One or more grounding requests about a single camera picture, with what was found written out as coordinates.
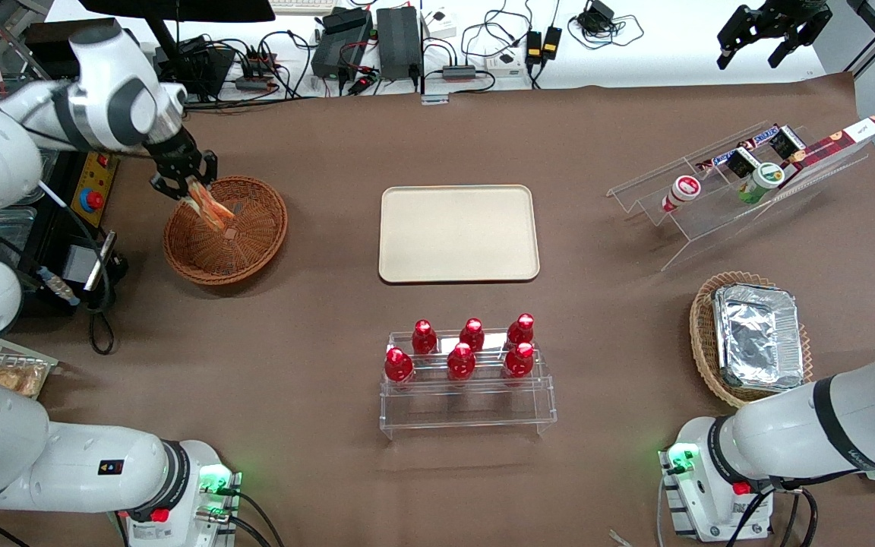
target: clear acrylic stand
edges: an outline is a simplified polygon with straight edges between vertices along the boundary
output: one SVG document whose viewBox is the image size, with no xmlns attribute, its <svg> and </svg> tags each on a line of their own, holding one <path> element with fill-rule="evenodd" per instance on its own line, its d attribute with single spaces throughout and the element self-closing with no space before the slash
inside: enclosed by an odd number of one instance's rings
<svg viewBox="0 0 875 547">
<path fill-rule="evenodd" d="M 771 127 L 771 122 L 760 122 L 608 191 L 607 197 L 617 198 L 617 202 L 627 213 L 634 212 L 638 207 L 654 226 L 673 224 L 677 227 L 681 234 L 681 248 L 667 264 L 661 267 L 660 271 L 667 270 L 670 266 L 691 259 L 726 239 L 733 238 L 745 229 L 758 224 L 758 219 L 762 215 L 768 218 L 789 209 L 802 207 L 816 194 L 826 189 L 826 184 L 820 184 L 823 180 L 868 157 L 867 153 L 857 153 L 855 156 L 840 155 L 838 159 L 829 157 L 799 173 L 792 179 L 791 184 L 782 190 L 769 191 L 757 204 L 745 204 L 740 200 L 738 190 L 744 179 L 727 166 L 721 165 L 709 170 L 695 169 L 696 163 L 711 160 L 733 150 L 738 147 L 738 143 L 750 140 Z M 791 125 L 791 127 L 806 144 L 819 140 L 813 138 L 804 125 L 803 127 Z M 768 144 L 757 147 L 751 153 L 760 162 L 778 163 L 778 165 L 782 163 L 782 159 Z M 661 207 L 661 201 L 670 192 L 674 180 L 681 175 L 697 178 L 701 183 L 701 193 L 694 201 L 682 204 L 673 212 L 667 213 Z"/>
<path fill-rule="evenodd" d="M 411 334 L 391 333 L 387 349 L 398 346 L 410 353 Z M 436 353 L 411 354 L 414 378 L 408 384 L 396 384 L 381 373 L 380 430 L 387 438 L 393 440 L 393 433 L 403 429 L 480 425 L 534 425 L 541 435 L 556 423 L 552 376 L 537 343 L 532 343 L 532 373 L 504 380 L 506 353 L 501 347 L 506 329 L 485 329 L 484 346 L 475 354 L 475 373 L 469 380 L 449 381 L 447 356 L 458 335 L 458 331 L 437 331 Z"/>
</svg>

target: keyboard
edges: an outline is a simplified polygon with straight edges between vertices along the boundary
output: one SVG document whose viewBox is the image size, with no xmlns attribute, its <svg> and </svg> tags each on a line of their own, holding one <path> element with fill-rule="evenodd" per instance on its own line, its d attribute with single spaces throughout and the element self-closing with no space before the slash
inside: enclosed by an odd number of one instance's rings
<svg viewBox="0 0 875 547">
<path fill-rule="evenodd" d="M 333 13 L 336 0 L 268 0 L 274 14 L 313 14 Z"/>
</svg>

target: red drink bottle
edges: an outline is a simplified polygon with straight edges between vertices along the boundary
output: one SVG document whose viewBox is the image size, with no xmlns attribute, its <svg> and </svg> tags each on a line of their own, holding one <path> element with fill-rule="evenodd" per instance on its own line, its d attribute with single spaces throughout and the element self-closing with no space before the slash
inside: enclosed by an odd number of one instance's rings
<svg viewBox="0 0 875 547">
<path fill-rule="evenodd" d="M 475 353 L 472 353 L 472 347 L 458 342 L 447 356 L 448 380 L 468 380 L 474 371 Z"/>
<path fill-rule="evenodd" d="M 535 360 L 532 357 L 532 345 L 528 342 L 522 342 L 508 351 L 504 357 L 504 369 L 501 370 L 501 376 L 504 378 L 521 378 L 529 376 Z"/>
<path fill-rule="evenodd" d="M 391 381 L 410 381 L 410 378 L 414 377 L 414 362 L 399 347 L 391 347 L 387 350 L 387 360 L 383 363 L 383 372 Z"/>
<path fill-rule="evenodd" d="M 431 322 L 427 319 L 417 321 L 414 325 L 414 334 L 410 337 L 410 343 L 414 346 L 414 353 L 431 353 L 438 347 L 438 336 L 434 333 Z"/>
<path fill-rule="evenodd" d="M 485 345 L 485 331 L 482 329 L 482 322 L 477 318 L 469 319 L 465 323 L 465 328 L 461 329 L 458 342 L 466 343 L 472 351 L 482 351 L 482 347 Z"/>
<path fill-rule="evenodd" d="M 518 343 L 532 343 L 532 319 L 531 314 L 521 314 L 515 322 L 508 327 L 507 345 L 514 347 Z"/>
</svg>

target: wicker tray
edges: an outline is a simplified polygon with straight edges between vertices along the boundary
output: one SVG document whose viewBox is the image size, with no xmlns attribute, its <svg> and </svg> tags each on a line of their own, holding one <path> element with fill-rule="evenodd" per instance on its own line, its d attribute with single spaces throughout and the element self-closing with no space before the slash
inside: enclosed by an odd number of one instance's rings
<svg viewBox="0 0 875 547">
<path fill-rule="evenodd" d="M 775 284 L 766 278 L 756 276 L 746 271 L 726 271 L 719 273 L 701 285 L 694 302 L 690 306 L 690 346 L 694 353 L 694 363 L 697 371 L 704 378 L 705 384 L 711 388 L 727 404 L 741 408 L 751 401 L 758 401 L 769 395 L 771 391 L 749 389 L 745 387 L 730 387 L 722 380 L 718 367 L 718 338 L 715 336 L 715 308 L 712 304 L 712 294 L 725 285 L 734 283 L 749 283 L 766 287 Z M 802 363 L 805 381 L 812 381 L 812 352 L 809 350 L 809 336 L 805 326 L 799 324 L 799 345 L 802 346 Z"/>
<path fill-rule="evenodd" d="M 216 180 L 211 194 L 235 213 L 228 229 L 215 232 L 194 209 L 178 204 L 164 226 L 164 256 L 174 271 L 194 283 L 245 280 L 282 245 L 289 222 L 286 204 L 270 185 L 244 176 Z"/>
</svg>

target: brown paper mat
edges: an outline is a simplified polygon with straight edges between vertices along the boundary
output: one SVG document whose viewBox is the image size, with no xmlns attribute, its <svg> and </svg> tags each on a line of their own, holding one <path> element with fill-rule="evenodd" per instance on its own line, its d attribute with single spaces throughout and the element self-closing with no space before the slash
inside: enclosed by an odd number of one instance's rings
<svg viewBox="0 0 875 547">
<path fill-rule="evenodd" d="M 612 544 L 609 529 L 653 545 L 655 451 L 688 419 L 731 412 L 691 359 L 687 311 L 704 280 L 747 270 L 792 291 L 817 378 L 875 360 L 872 147 L 802 214 L 667 273 L 657 273 L 670 253 L 652 226 L 604 198 L 765 119 L 838 131 L 858 120 L 851 78 L 517 91 L 429 107 L 417 96 L 358 97 L 191 115 L 188 128 L 218 153 L 222 175 L 260 178 L 285 198 L 292 225 L 271 267 L 237 293 L 180 280 L 160 249 L 173 202 L 150 190 L 153 165 L 128 160 L 105 218 L 131 260 L 111 314 L 118 352 L 94 356 L 82 316 L 25 321 L 10 339 L 76 364 L 77 376 L 46 384 L 53 419 L 212 444 L 245 472 L 246 492 L 288 547 L 593 547 Z M 539 276 L 382 283 L 382 191 L 459 183 L 531 189 Z M 544 437 L 486 428 L 388 444 L 377 382 L 389 331 L 420 318 L 458 328 L 472 315 L 504 326 L 522 311 L 535 315 L 555 376 L 559 422 Z M 860 311 L 867 320 L 851 322 Z M 850 477 L 813 491 L 819 544 L 875 545 L 875 484 Z M 789 504 L 777 505 L 780 533 Z M 668 543 L 693 545 L 671 536 L 665 516 Z M 33 546 L 118 545 L 104 516 L 2 513 L 0 523 Z"/>
</svg>

